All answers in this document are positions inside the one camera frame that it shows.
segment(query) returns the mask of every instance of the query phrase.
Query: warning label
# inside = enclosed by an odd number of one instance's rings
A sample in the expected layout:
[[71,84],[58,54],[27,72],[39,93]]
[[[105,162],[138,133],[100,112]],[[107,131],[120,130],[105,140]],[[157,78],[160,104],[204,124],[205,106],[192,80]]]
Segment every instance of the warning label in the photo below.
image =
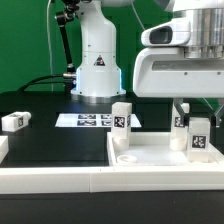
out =
[[99,57],[97,58],[96,62],[94,63],[95,66],[105,66],[105,63],[103,61],[103,58],[101,57],[101,55],[99,55]]

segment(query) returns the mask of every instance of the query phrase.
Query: printed marker sheet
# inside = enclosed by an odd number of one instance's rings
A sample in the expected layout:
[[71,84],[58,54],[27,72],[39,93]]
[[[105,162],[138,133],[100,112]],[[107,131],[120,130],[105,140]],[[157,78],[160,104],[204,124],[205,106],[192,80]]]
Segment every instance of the printed marker sheet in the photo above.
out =
[[[60,114],[55,127],[111,127],[111,114]],[[140,128],[135,114],[131,115],[131,127]]]

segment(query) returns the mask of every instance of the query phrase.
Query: green wall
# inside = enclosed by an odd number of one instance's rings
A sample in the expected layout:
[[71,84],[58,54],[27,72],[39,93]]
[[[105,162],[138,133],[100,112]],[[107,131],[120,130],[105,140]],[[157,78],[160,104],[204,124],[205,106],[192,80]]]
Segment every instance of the green wall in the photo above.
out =
[[[47,42],[46,14],[48,0],[7,0],[1,2],[0,34],[0,93],[14,91],[28,81],[49,75],[49,53]],[[153,0],[135,0],[135,6],[146,28],[170,20],[171,15],[160,10]],[[66,71],[66,62],[59,28],[54,15],[63,10],[56,0],[51,4],[51,39],[54,73]],[[131,6],[104,8],[103,13],[117,28],[117,64],[123,72],[123,83],[132,91],[135,58],[143,49],[140,42],[142,29]],[[81,30],[77,19],[67,25],[73,61],[81,63]],[[62,90],[62,85],[54,89]],[[29,90],[51,90],[51,86],[35,86]]]

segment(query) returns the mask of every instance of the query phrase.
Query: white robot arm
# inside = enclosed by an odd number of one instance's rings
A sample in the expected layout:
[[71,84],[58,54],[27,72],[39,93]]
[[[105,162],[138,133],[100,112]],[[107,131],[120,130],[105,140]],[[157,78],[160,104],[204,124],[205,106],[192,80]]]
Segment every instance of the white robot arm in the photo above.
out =
[[78,6],[73,17],[76,15],[80,20],[82,31],[82,63],[76,71],[72,98],[103,103],[124,96],[121,70],[116,64],[116,28],[104,17],[101,8],[126,6],[134,0],[63,0],[66,9],[71,1]]
[[[174,18],[142,33],[147,48],[135,62],[136,95],[174,98],[182,115],[183,98],[223,98],[224,1],[154,1]],[[224,112],[223,100],[219,102],[217,126]]]

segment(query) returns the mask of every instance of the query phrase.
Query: black table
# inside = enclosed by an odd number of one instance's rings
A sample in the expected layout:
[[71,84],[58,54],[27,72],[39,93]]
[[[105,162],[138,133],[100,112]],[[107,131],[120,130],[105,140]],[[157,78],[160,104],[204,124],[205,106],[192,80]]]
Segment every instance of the black table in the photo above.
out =
[[[171,99],[140,99],[127,94],[142,128],[169,131]],[[112,104],[74,102],[63,93],[8,92],[0,95],[0,115],[29,111],[30,125],[9,135],[1,168],[108,166],[110,128],[56,128],[59,113],[111,113]],[[191,101],[194,115],[209,108]],[[211,143],[223,151],[223,127],[212,128]],[[223,191],[111,192],[0,195],[1,223],[223,223]]]

